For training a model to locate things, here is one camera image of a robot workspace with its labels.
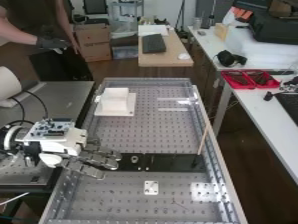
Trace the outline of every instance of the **white block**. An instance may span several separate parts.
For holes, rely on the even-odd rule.
[[[106,88],[101,96],[104,111],[128,111],[128,88]]]

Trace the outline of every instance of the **red tray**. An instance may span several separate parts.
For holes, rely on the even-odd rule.
[[[221,75],[233,89],[254,89],[255,83],[242,71],[222,71]]]
[[[279,82],[271,77],[271,75],[261,70],[246,70],[243,71],[247,77],[259,89],[278,88]]]

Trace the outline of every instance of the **floor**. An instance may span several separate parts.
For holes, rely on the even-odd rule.
[[[11,44],[1,47],[0,66],[8,65],[20,78],[36,78],[27,54],[19,53],[27,49],[12,49]],[[200,49],[194,47],[192,54],[196,65],[185,71],[138,68],[137,59],[93,62],[89,68],[97,84],[105,77],[188,77],[208,102],[213,69],[208,62],[201,63]],[[298,224],[298,187],[239,104],[226,112],[218,142],[249,223]]]

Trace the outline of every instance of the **table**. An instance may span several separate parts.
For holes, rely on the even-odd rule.
[[[166,52],[158,54],[142,53],[142,38],[138,38],[138,66],[140,67],[192,67],[193,59],[180,60],[178,55],[188,53],[178,35],[172,30],[169,36],[164,36]]]
[[[212,129],[198,155],[198,161],[205,161],[200,172],[181,172],[181,168],[165,172],[161,163],[154,163],[162,156],[170,156],[173,163],[182,157],[197,158],[210,122],[189,79],[108,78],[97,93],[108,87],[129,87],[137,94],[134,116],[96,117],[93,103],[84,128],[102,145],[122,153],[132,168],[120,162],[120,169],[106,171],[102,181],[64,171],[40,224],[246,224]],[[137,166],[132,156],[140,159]],[[144,194],[146,180],[158,181],[157,196]]]
[[[286,82],[293,79],[294,75],[273,77],[278,81]],[[267,91],[273,93],[281,92],[278,89],[237,90],[230,88],[230,85],[225,82],[213,130],[216,135],[218,135],[233,93],[298,184],[298,126],[275,97],[269,102],[263,100]]]
[[[225,70],[247,70],[247,69],[259,69],[259,70],[265,70],[265,71],[281,71],[281,70],[289,70],[289,65],[281,65],[281,64],[275,64],[275,63],[255,63],[255,62],[250,62],[247,60],[247,63],[245,65],[237,64],[233,68],[227,68],[225,66],[221,65],[216,55],[224,51],[227,50],[233,53],[233,51],[227,48],[227,46],[225,45],[225,42],[214,35],[214,27],[212,27],[208,30],[204,30],[204,32],[206,33],[205,36],[200,36],[197,34],[197,31],[193,30],[193,27],[189,26],[189,44],[190,44],[190,38],[192,36],[194,37],[200,47],[202,48],[204,51],[204,60],[202,63],[205,61],[205,56],[208,57],[209,61],[212,62],[212,65],[216,69],[216,81],[214,81],[214,91],[212,94],[212,98],[210,98],[210,102],[209,102],[209,110],[208,110],[208,114],[210,115],[213,106],[214,106],[214,99],[216,99],[216,95],[217,95],[217,87],[220,84],[220,75],[221,75],[221,71]]]
[[[48,82],[36,92],[43,99],[51,117],[72,118],[80,126],[85,116],[88,99],[93,94],[94,82]],[[39,121],[44,116],[44,108],[40,102],[28,97],[21,104],[27,111],[27,120]],[[21,110],[19,106],[0,109],[0,125],[5,125],[13,120],[20,120]],[[53,169],[43,163],[37,167],[24,167],[23,158],[19,157],[9,168],[11,158],[0,163],[0,192],[43,192],[51,190],[52,183],[57,180]]]

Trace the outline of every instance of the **keyboard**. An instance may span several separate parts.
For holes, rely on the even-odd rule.
[[[161,34],[142,37],[142,53],[162,53],[166,51],[165,41]]]
[[[298,125],[298,94],[278,93],[274,95],[283,109],[290,115],[293,121]]]

